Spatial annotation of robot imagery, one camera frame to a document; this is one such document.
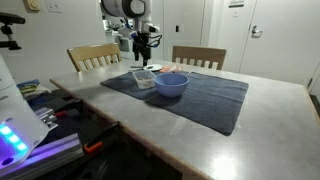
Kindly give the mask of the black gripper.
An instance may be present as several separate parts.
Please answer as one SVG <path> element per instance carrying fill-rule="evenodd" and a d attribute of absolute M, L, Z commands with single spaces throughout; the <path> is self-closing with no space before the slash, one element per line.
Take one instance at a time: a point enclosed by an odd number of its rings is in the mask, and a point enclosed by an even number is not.
<path fill-rule="evenodd" d="M 133 52 L 135 60 L 139 60 L 139 56 L 143 57 L 143 66 L 147 66 L 148 60 L 151 58 L 151 46 L 149 45 L 150 33 L 137 32 L 133 36 Z"/>

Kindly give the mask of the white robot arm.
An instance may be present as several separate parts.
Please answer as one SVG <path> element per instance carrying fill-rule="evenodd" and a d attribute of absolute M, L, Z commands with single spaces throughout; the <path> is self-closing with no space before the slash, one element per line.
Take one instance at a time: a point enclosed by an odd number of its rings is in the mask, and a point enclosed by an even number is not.
<path fill-rule="evenodd" d="M 160 27 L 151 22 L 153 0 L 100 0 L 102 12 L 121 17 L 123 26 L 118 33 L 133 41 L 135 60 L 143 58 L 146 66 L 151 58 L 151 49 L 160 45 Z"/>

